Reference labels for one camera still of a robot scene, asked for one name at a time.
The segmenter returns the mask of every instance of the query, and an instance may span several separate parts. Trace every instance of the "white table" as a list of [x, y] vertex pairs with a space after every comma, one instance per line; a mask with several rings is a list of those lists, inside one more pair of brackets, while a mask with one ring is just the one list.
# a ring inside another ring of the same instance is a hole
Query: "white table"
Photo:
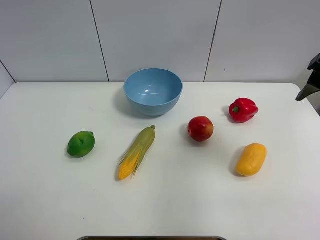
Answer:
[[[116, 82], [26, 82], [0, 100], [0, 239], [84, 236], [221, 236], [227, 240], [320, 239], [320, 118], [288, 83], [184, 83], [167, 114], [131, 111]], [[237, 98], [259, 113], [231, 123]], [[207, 116], [204, 144], [187, 124]], [[156, 137], [134, 179], [115, 181], [120, 156], [144, 128]], [[86, 157], [66, 154], [94, 132]], [[252, 177], [234, 175], [245, 146], [268, 155]]]

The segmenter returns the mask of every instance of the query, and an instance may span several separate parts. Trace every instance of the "corn cob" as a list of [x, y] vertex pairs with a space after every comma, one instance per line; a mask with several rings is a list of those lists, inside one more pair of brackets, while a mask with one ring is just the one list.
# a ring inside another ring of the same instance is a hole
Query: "corn cob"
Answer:
[[147, 127], [140, 132], [132, 146], [119, 161], [119, 180], [124, 180], [131, 174], [136, 174], [146, 152], [155, 140], [155, 126]]

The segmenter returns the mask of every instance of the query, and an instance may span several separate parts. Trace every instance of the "green lime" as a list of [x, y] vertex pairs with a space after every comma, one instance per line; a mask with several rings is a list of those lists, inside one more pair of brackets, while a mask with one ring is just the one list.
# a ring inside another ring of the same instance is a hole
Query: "green lime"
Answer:
[[94, 133], [91, 131], [80, 131], [76, 133], [68, 143], [68, 154], [75, 158], [82, 158], [94, 149]]

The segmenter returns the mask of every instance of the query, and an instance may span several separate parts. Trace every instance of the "red bell pepper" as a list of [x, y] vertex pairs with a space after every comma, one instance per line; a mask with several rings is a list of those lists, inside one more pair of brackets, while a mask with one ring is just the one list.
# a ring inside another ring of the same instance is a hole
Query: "red bell pepper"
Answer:
[[248, 98], [239, 98], [229, 107], [231, 117], [240, 124], [252, 119], [258, 111], [255, 102]]

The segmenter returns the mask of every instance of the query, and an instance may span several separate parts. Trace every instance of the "red apple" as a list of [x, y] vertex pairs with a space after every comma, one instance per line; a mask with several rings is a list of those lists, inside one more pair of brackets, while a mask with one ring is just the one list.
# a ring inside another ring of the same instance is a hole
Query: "red apple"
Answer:
[[214, 125], [206, 116], [197, 116], [188, 124], [188, 132], [197, 142], [208, 140], [214, 133]]

